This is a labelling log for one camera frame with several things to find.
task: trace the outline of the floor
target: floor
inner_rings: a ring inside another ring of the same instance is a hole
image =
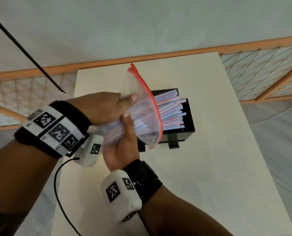
[[[242,108],[292,221],[292,100]],[[12,139],[15,131],[0,131],[0,148]],[[50,236],[56,204],[53,189],[56,169],[16,236]]]

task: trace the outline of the black box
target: black box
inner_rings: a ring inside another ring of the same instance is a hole
[[[152,91],[152,94],[156,96],[158,94],[165,93],[171,90],[175,90],[175,89],[154,90]],[[159,143],[168,143],[170,149],[179,148],[178,142],[185,141],[189,136],[193,134],[193,132],[195,132],[190,105],[189,105],[188,99],[186,100],[187,101],[185,103],[182,103],[183,105],[182,112],[183,113],[186,112],[186,115],[183,116],[184,128],[163,131],[162,139],[159,142]],[[140,152],[145,151],[145,144],[139,139],[138,139],[138,149],[140,150]]]

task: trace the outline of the person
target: person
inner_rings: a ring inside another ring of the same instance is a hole
[[[101,92],[67,100],[92,125],[121,118],[125,128],[123,138],[117,146],[103,153],[110,171],[123,170],[139,159],[134,122],[127,111],[137,98],[136,94],[120,99],[119,93]],[[15,234],[56,164],[56,158],[16,140],[0,149],[0,235]],[[151,235],[231,235],[211,216],[175,196],[163,185],[143,205],[139,215]]]

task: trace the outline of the hand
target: hand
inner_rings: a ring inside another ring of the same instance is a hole
[[[116,121],[121,114],[137,101],[137,94],[121,99],[120,93],[100,92],[71,98],[66,102],[78,108],[91,121],[99,126]]]
[[[134,130],[134,121],[127,111],[121,117],[124,126],[124,135],[116,146],[108,146],[103,150],[103,158],[112,172],[123,170],[129,163],[139,159],[137,137]]]

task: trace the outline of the table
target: table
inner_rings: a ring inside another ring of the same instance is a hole
[[[135,63],[151,90],[178,88],[189,99],[195,133],[179,149],[157,145],[141,153],[163,184],[207,212],[233,235],[292,235],[292,224],[216,52]],[[120,92],[130,65],[78,71],[75,97]],[[102,155],[93,167],[68,163],[59,198],[82,235],[147,235],[135,215],[117,225],[102,199],[109,171]],[[56,207],[52,235],[76,235]]]

